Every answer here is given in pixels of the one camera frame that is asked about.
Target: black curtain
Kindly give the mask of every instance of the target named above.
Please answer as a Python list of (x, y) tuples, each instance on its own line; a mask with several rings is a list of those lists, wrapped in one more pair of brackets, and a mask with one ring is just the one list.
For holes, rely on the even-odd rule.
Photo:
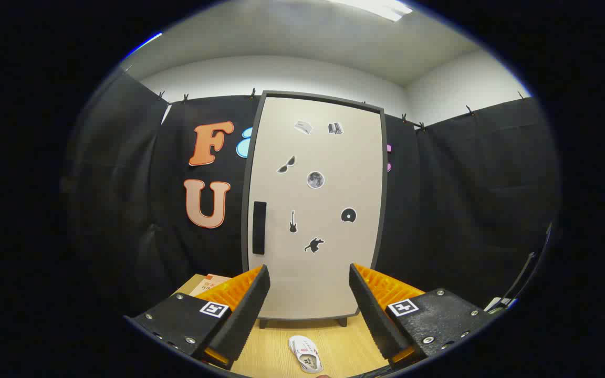
[[(242, 273), (242, 189), (246, 159), (237, 155), (242, 132), (254, 124), (259, 96), (223, 96), (173, 103), (158, 131), (151, 163), (151, 201), (154, 222), (163, 238), (158, 250), (170, 277), (159, 294), (162, 299), (194, 273), (235, 277)], [(195, 149), (195, 127), (230, 121), (235, 125), (224, 135), (223, 148), (211, 149), (216, 160), (208, 165), (190, 166)], [(214, 229), (192, 223), (185, 211), (187, 179), (202, 180), (200, 210), (214, 212), (213, 192), (209, 184), (228, 182), (225, 220)]]
[[(390, 141), (400, 143), (404, 132)], [(398, 177), (389, 177), (397, 184), (387, 194), (377, 269), (485, 307), (540, 249), (559, 210), (559, 160), (547, 120), (533, 98), (510, 101), (419, 130), (410, 146), (412, 171), (394, 167)], [(403, 152), (394, 147), (392, 155)], [(391, 227), (401, 229), (387, 234)]]
[(169, 280), (151, 251), (140, 247), (152, 219), (151, 154), (167, 107), (116, 70), (79, 115), (67, 148), (62, 181), (69, 240), (97, 294), (128, 313), (141, 298), (153, 300), (151, 285)]

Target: orange letter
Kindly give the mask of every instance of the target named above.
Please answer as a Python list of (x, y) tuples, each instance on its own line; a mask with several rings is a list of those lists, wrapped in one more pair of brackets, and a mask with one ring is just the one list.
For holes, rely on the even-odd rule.
[(206, 165), (211, 164), (216, 160), (216, 156), (212, 155), (211, 146), (214, 146), (214, 151), (219, 152), (223, 147), (223, 132), (232, 134), (235, 130), (235, 125), (232, 122), (219, 122), (212, 124), (201, 124), (195, 127), (195, 152), (192, 158), (188, 161), (188, 165)]
[(195, 225), (207, 229), (215, 229), (223, 223), (225, 218), (225, 193), (230, 191), (230, 184), (223, 181), (214, 181), (209, 187), (214, 192), (214, 213), (205, 217), (200, 211), (200, 192), (204, 182), (200, 180), (185, 180), (185, 213)]

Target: cable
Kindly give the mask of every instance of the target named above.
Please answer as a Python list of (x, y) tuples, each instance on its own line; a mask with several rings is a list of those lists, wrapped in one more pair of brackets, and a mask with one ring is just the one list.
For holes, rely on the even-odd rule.
[[(550, 241), (550, 233), (552, 232), (552, 222), (550, 222), (550, 225), (548, 225), (548, 229), (545, 232), (545, 242), (543, 243), (543, 248), (541, 248), (541, 252), (540, 252), (540, 256), (542, 257), (545, 254), (545, 250), (549, 244)], [(519, 288), (519, 291), (517, 292), (517, 294), (515, 294), (511, 301), (508, 302), (508, 304), (503, 304), (502, 301), (506, 298), (508, 298), (508, 294), (515, 289), (515, 286), (518, 284), (519, 280), (521, 280), (521, 276), (524, 274), (524, 272), (526, 271), (526, 267), (529, 266), (529, 263), (536, 257), (536, 252), (531, 252), (528, 256), (528, 258), (526, 259), (526, 263), (524, 263), (524, 266), (521, 268), (521, 272), (519, 272), (518, 277), (516, 278), (516, 280), (513, 282), (512, 286), (506, 291), (506, 294), (504, 294), (504, 296), (502, 296), (499, 301), (497, 303), (495, 303), (493, 306), (491, 306), (489, 309), (487, 309), (487, 311), (492, 311), (493, 309), (497, 308), (497, 307), (508, 307), (509, 304), (514, 301), (514, 299), (516, 299), (518, 297), (519, 294), (521, 294), (521, 292), (523, 291), (524, 287), (526, 287), (526, 285), (529, 283), (529, 281), (531, 281), (531, 278), (534, 275), (534, 272), (536, 272), (536, 267), (533, 268), (533, 270), (531, 270), (531, 274), (529, 275), (529, 277), (527, 278), (526, 282), (524, 283), (524, 285), (521, 286), (521, 288)]]

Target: ceiling light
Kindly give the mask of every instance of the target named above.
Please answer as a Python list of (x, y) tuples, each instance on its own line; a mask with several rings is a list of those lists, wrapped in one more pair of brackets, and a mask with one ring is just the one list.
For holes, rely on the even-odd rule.
[(130, 55), (132, 55), (132, 54), (133, 54), (135, 51), (137, 51), (137, 50), (139, 50), (140, 48), (142, 48), (142, 47), (146, 46), (146, 44), (147, 44), (147, 43), (149, 43), (150, 41), (152, 41), (152, 40), (154, 40), (154, 39), (158, 38), (158, 37), (159, 37), (159, 36), (161, 36), (161, 35), (163, 35), (163, 34), (162, 34), (162, 33), (158, 33), (158, 34), (154, 35), (153, 37), (149, 38), (149, 40), (147, 40), (147, 41), (145, 41), (144, 43), (142, 43), (142, 44), (141, 44), (139, 47), (135, 48), (135, 50), (132, 50), (132, 52), (128, 54), (128, 57), (129, 57)]
[(412, 9), (406, 7), (396, 0), (328, 0), (332, 3), (350, 5), (372, 14), (380, 15), (391, 21), (398, 21), (404, 14), (409, 14)]

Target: wooden table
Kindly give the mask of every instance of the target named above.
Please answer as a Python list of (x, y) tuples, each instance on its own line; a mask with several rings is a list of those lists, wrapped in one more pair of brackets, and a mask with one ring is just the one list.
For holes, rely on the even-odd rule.
[[(190, 292), (204, 276), (195, 275), (177, 292)], [(326, 374), (345, 378), (382, 368), (389, 361), (382, 358), (372, 340), (363, 316), (358, 314), (342, 327), (336, 320), (275, 321), (260, 329), (256, 321), (239, 359), (233, 363), (233, 373), (254, 378), (315, 378)], [(288, 348), (293, 335), (308, 337), (317, 345), (324, 370), (305, 373)]]

